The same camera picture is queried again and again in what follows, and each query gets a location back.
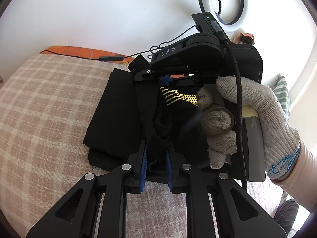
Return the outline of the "right forearm pink sleeve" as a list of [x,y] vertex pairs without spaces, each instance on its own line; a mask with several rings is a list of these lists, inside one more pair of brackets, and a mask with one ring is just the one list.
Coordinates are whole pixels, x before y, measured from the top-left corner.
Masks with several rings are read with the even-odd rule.
[[301,141],[300,153],[291,173],[282,177],[282,180],[272,179],[272,182],[291,195],[302,207],[313,212],[316,206],[316,173],[316,157]]

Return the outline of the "right hand white knit glove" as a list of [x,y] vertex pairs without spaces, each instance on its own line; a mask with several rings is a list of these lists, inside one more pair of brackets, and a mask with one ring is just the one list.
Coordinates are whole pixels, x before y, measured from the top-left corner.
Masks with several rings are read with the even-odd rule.
[[[251,106],[258,113],[264,145],[264,170],[270,179],[284,177],[300,153],[300,135],[291,127],[273,91],[262,84],[243,77],[242,104]],[[237,152],[236,133],[229,127],[232,120],[224,110],[211,112],[212,94],[206,88],[197,92],[197,104],[206,117],[201,118],[208,129],[207,144],[212,169],[221,168],[227,155]]]

